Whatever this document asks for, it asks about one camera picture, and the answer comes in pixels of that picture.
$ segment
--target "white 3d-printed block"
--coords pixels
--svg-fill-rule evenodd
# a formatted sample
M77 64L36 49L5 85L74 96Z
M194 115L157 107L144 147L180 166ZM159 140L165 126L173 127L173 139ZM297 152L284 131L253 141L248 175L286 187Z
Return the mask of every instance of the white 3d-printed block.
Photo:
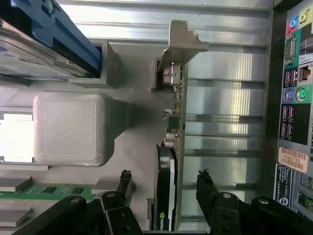
M106 95L45 92L34 98L35 160L46 165L101 166L114 152Z

